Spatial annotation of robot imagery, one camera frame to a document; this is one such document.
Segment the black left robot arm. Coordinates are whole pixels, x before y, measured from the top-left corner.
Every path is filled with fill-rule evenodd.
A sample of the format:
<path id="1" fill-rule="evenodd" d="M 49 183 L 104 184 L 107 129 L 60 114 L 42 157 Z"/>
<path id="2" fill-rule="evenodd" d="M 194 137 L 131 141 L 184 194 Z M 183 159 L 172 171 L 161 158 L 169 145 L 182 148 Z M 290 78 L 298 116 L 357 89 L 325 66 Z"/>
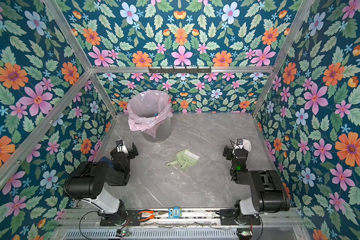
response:
<path id="1" fill-rule="evenodd" d="M 105 185 L 125 187 L 130 179 L 131 160 L 138 155 L 135 144 L 129 150 L 122 139 L 117 140 L 110 158 L 82 162 L 70 173 L 65 182 L 64 194 L 94 206 L 106 224 L 125 225 L 128 221 L 125 204 L 113 197 L 105 189 Z"/>

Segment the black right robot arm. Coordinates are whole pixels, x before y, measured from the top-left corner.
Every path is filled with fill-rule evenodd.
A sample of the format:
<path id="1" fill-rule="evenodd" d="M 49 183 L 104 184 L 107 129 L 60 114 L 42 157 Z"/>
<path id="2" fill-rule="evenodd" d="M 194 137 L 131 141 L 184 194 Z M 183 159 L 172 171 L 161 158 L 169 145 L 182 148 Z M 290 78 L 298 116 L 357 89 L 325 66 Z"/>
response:
<path id="1" fill-rule="evenodd" d="M 233 209 L 217 211 L 223 226 L 262 224 L 260 214 L 274 214 L 290 210 L 290 197 L 275 170 L 249 170 L 247 160 L 251 143 L 246 139 L 231 141 L 223 156 L 231 162 L 231 181 L 250 188 L 250 196 L 236 201 Z"/>

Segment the pink plastic bin liner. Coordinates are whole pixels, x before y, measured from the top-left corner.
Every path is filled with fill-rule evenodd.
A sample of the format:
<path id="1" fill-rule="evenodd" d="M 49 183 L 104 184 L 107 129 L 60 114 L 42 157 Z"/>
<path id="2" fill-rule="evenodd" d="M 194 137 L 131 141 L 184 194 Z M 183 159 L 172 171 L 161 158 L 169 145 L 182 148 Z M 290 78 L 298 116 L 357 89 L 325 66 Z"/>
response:
<path id="1" fill-rule="evenodd" d="M 167 117 L 172 118 L 172 99 L 159 90 L 148 90 L 137 94 L 128 102 L 128 124 L 132 132 L 156 129 Z"/>

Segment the light green hand brush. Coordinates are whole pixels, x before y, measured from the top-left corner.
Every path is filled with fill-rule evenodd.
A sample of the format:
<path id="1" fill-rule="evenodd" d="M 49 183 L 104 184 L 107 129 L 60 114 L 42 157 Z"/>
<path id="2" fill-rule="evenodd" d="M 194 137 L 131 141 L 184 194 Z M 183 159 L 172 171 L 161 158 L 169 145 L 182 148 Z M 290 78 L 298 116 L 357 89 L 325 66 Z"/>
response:
<path id="1" fill-rule="evenodd" d="M 184 171 L 186 168 L 196 165 L 199 158 L 200 157 L 198 155 L 191 153 L 189 150 L 182 151 L 180 155 L 180 159 L 182 160 L 182 162 L 180 163 L 181 172 Z"/>

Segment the blue owl figurine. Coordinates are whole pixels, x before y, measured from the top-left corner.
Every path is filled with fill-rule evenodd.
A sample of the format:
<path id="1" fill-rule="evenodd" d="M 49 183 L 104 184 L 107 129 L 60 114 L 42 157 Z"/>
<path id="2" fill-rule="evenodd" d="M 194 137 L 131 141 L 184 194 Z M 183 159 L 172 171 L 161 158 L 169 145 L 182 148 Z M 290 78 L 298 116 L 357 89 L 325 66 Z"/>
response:
<path id="1" fill-rule="evenodd" d="M 182 217 L 182 209 L 180 207 L 168 208 L 168 219 L 179 219 Z"/>

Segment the light green dustpan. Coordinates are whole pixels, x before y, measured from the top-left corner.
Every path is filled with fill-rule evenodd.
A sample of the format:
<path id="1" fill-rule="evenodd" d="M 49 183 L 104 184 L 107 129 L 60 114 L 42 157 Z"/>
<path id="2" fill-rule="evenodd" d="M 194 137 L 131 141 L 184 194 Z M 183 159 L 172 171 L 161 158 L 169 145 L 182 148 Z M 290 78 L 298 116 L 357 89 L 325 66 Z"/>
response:
<path id="1" fill-rule="evenodd" d="M 180 155 L 181 155 L 182 151 L 178 152 L 175 154 L 175 160 L 172 161 L 172 162 L 169 162 L 167 163 L 167 167 L 172 167 L 172 166 L 175 166 L 175 165 L 178 165 L 180 167 L 180 163 L 182 162 L 182 160 L 180 159 Z"/>

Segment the metal mesh trash bin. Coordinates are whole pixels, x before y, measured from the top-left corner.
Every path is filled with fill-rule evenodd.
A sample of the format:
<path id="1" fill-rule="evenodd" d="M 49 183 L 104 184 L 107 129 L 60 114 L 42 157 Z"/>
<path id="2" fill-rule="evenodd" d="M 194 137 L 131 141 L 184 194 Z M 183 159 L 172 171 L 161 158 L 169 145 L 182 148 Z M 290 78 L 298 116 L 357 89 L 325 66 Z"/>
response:
<path id="1" fill-rule="evenodd" d="M 171 118 L 167 117 L 157 125 L 156 129 L 143 131 L 143 137 L 151 143 L 159 143 L 166 140 L 172 133 Z"/>

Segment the orange handled pliers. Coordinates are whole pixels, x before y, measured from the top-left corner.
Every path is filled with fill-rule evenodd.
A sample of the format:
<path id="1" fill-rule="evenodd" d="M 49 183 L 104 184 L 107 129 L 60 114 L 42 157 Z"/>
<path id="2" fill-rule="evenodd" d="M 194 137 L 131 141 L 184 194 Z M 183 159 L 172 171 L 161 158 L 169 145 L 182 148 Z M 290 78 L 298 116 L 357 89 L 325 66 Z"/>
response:
<path id="1" fill-rule="evenodd" d="M 154 219 L 156 217 L 159 217 L 162 215 L 167 215 L 168 213 L 169 213 L 168 211 L 153 211 L 153 210 L 141 211 L 141 212 L 139 212 L 138 221 L 146 222 L 146 221 Z"/>

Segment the black wall hook rail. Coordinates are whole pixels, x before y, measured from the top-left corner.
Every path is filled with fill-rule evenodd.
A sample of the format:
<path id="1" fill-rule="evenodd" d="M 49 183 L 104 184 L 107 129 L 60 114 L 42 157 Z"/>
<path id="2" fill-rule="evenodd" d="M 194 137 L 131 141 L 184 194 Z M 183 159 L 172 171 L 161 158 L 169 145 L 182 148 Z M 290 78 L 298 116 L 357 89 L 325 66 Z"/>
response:
<path id="1" fill-rule="evenodd" d="M 209 74 L 212 73 L 211 67 L 148 67 L 151 74 Z"/>

